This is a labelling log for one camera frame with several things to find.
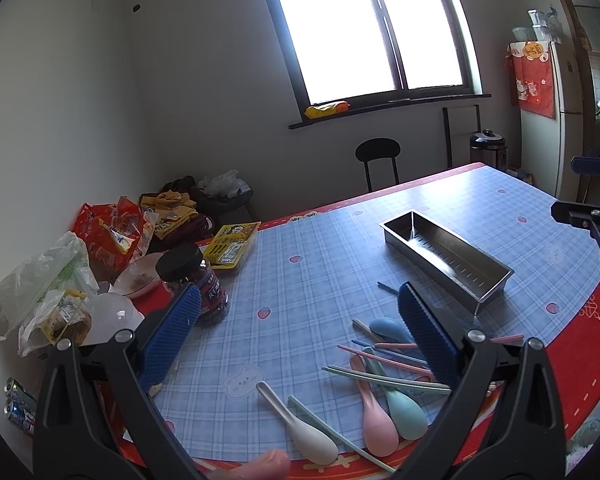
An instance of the white wall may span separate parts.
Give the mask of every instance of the white wall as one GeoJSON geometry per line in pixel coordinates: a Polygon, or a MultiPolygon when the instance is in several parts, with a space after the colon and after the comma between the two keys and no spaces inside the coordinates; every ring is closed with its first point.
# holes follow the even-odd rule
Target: white wall
{"type": "MultiPolygon", "coordinates": [[[[48,248],[83,202],[137,197],[164,181],[128,62],[120,0],[0,4],[0,279],[48,248]]],[[[2,386],[40,380],[35,358],[0,345],[0,432],[30,465],[30,440],[5,420],[2,386]]]]}
{"type": "MultiPolygon", "coordinates": [[[[509,139],[517,163],[520,118],[510,106],[503,68],[512,37],[500,9],[508,1],[461,1],[484,91],[493,94],[476,101],[483,127],[509,139]]],[[[125,5],[144,106],[171,177],[236,168],[254,188],[256,211],[270,219],[365,192],[354,150],[372,137],[401,143],[403,181],[445,169],[444,104],[382,110],[290,131],[287,126],[300,116],[265,0],[125,0],[125,5]],[[135,4],[141,9],[131,12],[135,4]]],[[[434,40],[433,31],[424,34],[434,40]]],[[[375,166],[374,186],[391,184],[391,164],[375,166]]]]}

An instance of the blue rubber gripper pad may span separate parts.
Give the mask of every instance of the blue rubber gripper pad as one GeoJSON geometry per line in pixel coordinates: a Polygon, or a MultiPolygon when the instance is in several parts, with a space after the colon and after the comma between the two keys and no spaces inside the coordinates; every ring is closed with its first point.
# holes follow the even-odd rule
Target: blue rubber gripper pad
{"type": "Polygon", "coordinates": [[[409,282],[400,287],[398,312],[436,380],[457,388],[462,380],[460,351],[409,282]]]}
{"type": "Polygon", "coordinates": [[[140,355],[138,382],[144,391],[164,381],[173,360],[200,316],[200,290],[189,285],[164,316],[140,355]]]}

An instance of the white spoon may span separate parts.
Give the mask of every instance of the white spoon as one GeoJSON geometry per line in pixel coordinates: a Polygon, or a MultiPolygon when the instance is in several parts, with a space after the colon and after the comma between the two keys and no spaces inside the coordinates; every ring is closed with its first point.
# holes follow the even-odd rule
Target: white spoon
{"type": "Polygon", "coordinates": [[[307,460],[318,465],[329,465],[335,462],[338,457],[338,447],[333,440],[291,413],[266,382],[257,383],[256,389],[278,412],[296,447],[307,460]]]}

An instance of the jar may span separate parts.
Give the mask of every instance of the jar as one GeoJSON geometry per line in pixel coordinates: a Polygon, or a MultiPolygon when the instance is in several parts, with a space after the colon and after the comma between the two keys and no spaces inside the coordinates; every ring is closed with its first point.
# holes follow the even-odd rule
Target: jar
{"type": "Polygon", "coordinates": [[[226,317],[228,296],[196,244],[186,243],[167,251],[155,264],[155,270],[167,290],[173,293],[189,283],[199,288],[202,305],[196,325],[215,325],[226,317]]]}

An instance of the yellow package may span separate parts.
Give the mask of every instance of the yellow package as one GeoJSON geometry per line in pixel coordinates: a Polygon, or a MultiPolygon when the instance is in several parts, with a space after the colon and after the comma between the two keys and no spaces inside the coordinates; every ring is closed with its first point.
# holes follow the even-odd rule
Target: yellow package
{"type": "Polygon", "coordinates": [[[320,106],[309,106],[304,114],[309,119],[319,119],[320,117],[328,117],[330,115],[339,114],[349,110],[349,103],[346,101],[335,101],[320,106]]]}
{"type": "Polygon", "coordinates": [[[223,225],[203,254],[214,269],[234,269],[254,244],[260,222],[223,225]]]}

